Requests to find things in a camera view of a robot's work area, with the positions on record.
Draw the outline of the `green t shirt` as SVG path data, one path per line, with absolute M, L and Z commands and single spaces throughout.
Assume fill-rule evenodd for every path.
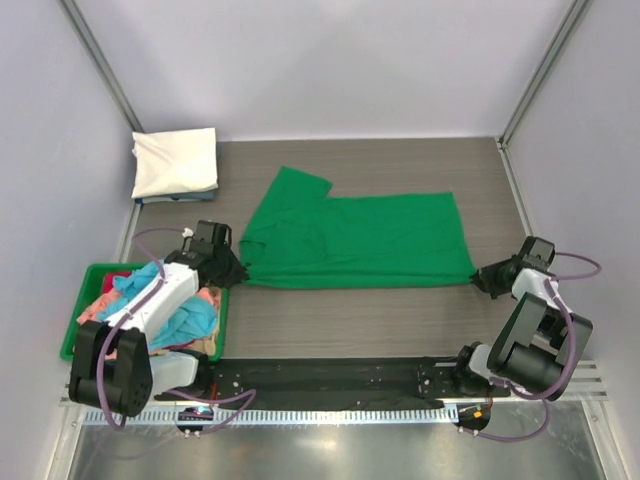
M 283 289 L 446 287 L 476 269 L 452 193 L 332 197 L 280 169 L 239 242 L 249 284 Z

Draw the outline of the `green plastic tray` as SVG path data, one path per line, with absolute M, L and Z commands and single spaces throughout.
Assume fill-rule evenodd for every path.
M 73 313 L 60 349 L 60 357 L 71 361 L 79 326 L 86 320 L 104 320 L 126 305 L 157 273 L 152 264 L 92 264 L 85 273 Z M 220 357 L 228 310 L 228 292 L 202 288 L 185 301 L 164 324 L 150 345 L 152 354 L 179 348 Z

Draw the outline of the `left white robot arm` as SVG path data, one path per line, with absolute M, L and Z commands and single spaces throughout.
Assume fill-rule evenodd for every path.
M 180 234 L 179 249 L 116 276 L 76 320 L 69 398 L 116 428 L 158 396 L 198 400 L 213 389 L 225 296 L 248 273 L 230 226 L 201 220 Z

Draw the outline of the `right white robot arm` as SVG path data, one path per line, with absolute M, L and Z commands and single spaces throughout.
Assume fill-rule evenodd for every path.
M 558 255 L 552 242 L 528 236 L 518 253 L 472 275 L 480 291 L 493 299 L 509 294 L 517 304 L 493 344 L 476 342 L 459 352 L 450 372 L 458 393 L 480 396 L 502 388 L 532 400 L 562 396 L 593 323 L 562 299 L 564 278 L 550 271 Z

